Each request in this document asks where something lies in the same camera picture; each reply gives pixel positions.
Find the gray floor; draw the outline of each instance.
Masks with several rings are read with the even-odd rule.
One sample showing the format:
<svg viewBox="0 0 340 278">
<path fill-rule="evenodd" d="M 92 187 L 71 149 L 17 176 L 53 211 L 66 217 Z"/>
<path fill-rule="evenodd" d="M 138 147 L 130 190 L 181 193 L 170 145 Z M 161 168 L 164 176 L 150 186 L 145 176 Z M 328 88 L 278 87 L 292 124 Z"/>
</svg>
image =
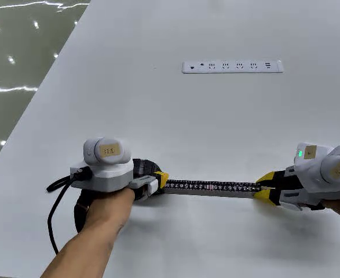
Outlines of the gray floor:
<svg viewBox="0 0 340 278">
<path fill-rule="evenodd" d="M 0 0 L 0 150 L 90 0 Z"/>
</svg>

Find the forearm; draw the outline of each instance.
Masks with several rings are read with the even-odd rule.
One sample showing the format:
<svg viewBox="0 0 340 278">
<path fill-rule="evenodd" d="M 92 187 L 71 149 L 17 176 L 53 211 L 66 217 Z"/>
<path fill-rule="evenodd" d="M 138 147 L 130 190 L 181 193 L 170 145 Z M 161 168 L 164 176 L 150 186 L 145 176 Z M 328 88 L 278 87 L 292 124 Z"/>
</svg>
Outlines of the forearm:
<svg viewBox="0 0 340 278">
<path fill-rule="evenodd" d="M 83 229 L 63 247 L 41 277 L 102 277 L 121 227 L 108 220 Z"/>
</svg>

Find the black cable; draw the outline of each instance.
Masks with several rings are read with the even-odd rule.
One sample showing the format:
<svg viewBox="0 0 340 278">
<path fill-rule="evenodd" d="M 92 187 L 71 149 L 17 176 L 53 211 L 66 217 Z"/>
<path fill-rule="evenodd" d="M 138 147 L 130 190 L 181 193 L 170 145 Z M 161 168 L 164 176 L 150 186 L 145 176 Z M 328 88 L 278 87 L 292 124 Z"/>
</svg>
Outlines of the black cable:
<svg viewBox="0 0 340 278">
<path fill-rule="evenodd" d="M 92 176 L 93 176 L 93 172 L 91 171 L 90 167 L 86 166 L 86 167 L 78 169 L 77 172 L 73 174 L 72 178 L 70 176 L 66 176 L 64 178 L 57 180 L 56 182 L 53 182 L 51 185 L 49 185 L 46 188 L 48 192 L 52 192 L 64 186 L 62 190 L 60 191 L 58 198 L 56 198 L 55 203 L 52 209 L 50 210 L 49 216 L 47 217 L 47 229 L 49 231 L 50 241 L 52 243 L 55 254 L 58 254 L 59 250 L 55 243 L 53 226 L 52 226 L 52 218 L 53 218 L 54 212 L 57 206 L 59 205 L 61 198 L 63 198 L 65 192 L 71 186 L 72 183 L 74 183 L 75 181 L 89 180 L 92 178 Z"/>
<path fill-rule="evenodd" d="M 46 191 L 48 192 L 53 192 L 55 191 L 56 189 L 59 189 L 61 188 L 63 185 L 65 185 L 65 182 L 69 181 L 71 179 L 70 176 L 66 176 L 64 178 L 61 178 L 55 182 L 53 182 L 52 184 L 50 184 L 47 188 L 46 188 Z"/>
<path fill-rule="evenodd" d="M 58 250 L 58 247 L 56 246 L 55 239 L 54 239 L 54 233 L 53 233 L 53 227 L 52 227 L 52 218 L 53 218 L 53 215 L 54 215 L 54 212 L 55 212 L 57 206 L 60 203 L 61 198 L 63 198 L 67 189 L 75 181 L 76 181 L 76 179 L 72 178 L 71 180 L 65 182 L 63 189 L 60 191 L 59 196 L 58 196 L 58 198 L 56 198 L 56 201 L 55 201 L 52 209 L 50 210 L 49 216 L 47 217 L 47 229 L 49 230 L 50 241 L 52 243 L 55 254 L 58 254 L 59 250 Z"/>
</svg>

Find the power strip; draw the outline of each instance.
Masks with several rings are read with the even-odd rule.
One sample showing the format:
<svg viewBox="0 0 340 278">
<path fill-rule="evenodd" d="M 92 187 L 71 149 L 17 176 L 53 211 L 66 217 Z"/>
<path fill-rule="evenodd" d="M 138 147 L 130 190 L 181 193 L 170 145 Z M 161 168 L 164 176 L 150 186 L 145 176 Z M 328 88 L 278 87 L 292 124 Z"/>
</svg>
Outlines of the power strip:
<svg viewBox="0 0 340 278">
<path fill-rule="evenodd" d="M 280 60 L 187 61 L 182 64 L 182 72 L 185 74 L 281 73 L 283 64 Z"/>
</svg>

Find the white tabletop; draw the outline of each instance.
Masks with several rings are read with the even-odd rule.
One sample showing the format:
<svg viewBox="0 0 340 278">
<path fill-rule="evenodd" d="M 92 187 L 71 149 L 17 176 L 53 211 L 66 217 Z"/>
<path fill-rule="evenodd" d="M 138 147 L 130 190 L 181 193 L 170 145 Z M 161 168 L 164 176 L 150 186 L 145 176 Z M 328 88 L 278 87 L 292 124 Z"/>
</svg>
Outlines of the white tabletop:
<svg viewBox="0 0 340 278">
<path fill-rule="evenodd" d="M 185 60 L 281 59 L 284 74 L 181 73 Z M 340 144 L 340 1 L 94 0 L 0 153 L 0 275 L 53 258 L 45 188 L 96 136 L 173 178 L 254 181 L 300 141 Z M 75 234 L 70 189 L 54 216 Z M 252 200 L 135 206 L 106 277 L 340 277 L 340 217 Z"/>
</svg>

